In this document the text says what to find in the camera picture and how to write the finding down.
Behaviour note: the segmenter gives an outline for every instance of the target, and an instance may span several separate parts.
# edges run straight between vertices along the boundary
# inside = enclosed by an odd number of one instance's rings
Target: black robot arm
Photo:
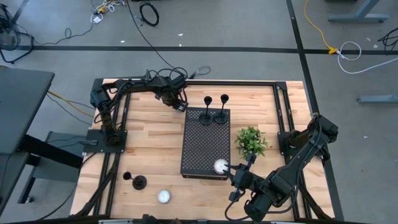
[[[90,103],[99,111],[102,121],[101,131],[106,138],[107,145],[119,143],[119,132],[113,123],[111,112],[124,95],[151,91],[155,93],[156,99],[162,100],[164,104],[175,110],[184,112],[188,106],[187,97],[183,90],[186,87],[185,77],[181,75],[173,80],[170,77],[155,76],[151,78],[147,75],[140,80],[119,79],[91,91]],[[108,90],[113,88],[116,88],[117,92],[111,99]],[[183,92],[185,99],[182,99],[181,92]]]
[[[229,199],[236,202],[246,189],[251,190],[251,199],[246,201],[244,211],[248,215],[247,218],[252,218],[255,222],[261,221],[267,213],[286,212],[288,209],[276,212],[270,212],[269,209],[271,205],[280,207],[292,195],[294,198],[297,197],[301,171],[319,152],[324,160],[329,158],[325,146],[329,142],[336,141],[337,130],[337,126],[316,114],[306,130],[292,131],[285,138],[288,147],[295,148],[297,152],[286,166],[272,171],[265,179],[249,171],[251,164],[256,160],[254,154],[247,158],[246,164],[230,166],[236,169],[235,175],[229,175],[236,189]]]

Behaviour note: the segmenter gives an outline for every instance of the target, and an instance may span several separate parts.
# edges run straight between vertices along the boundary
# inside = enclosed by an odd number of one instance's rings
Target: perforated metal board
[[[215,115],[220,109],[209,108]],[[187,108],[185,115],[184,139],[182,146],[181,174],[185,178],[226,180],[217,174],[213,164],[218,159],[231,162],[231,112],[224,109],[228,118],[225,124],[212,122],[205,126],[199,122],[199,115],[206,108]]]

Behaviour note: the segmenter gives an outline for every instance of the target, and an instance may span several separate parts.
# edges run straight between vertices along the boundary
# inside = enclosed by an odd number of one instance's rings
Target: green plant
[[[239,135],[237,135],[238,138],[235,140],[235,143],[239,143],[237,149],[239,149],[239,154],[242,155],[243,159],[250,153],[264,156],[264,150],[268,146],[268,142],[266,142],[265,138],[261,137],[261,134],[265,133],[260,132],[258,129],[254,129],[254,127],[248,127],[238,132]]]

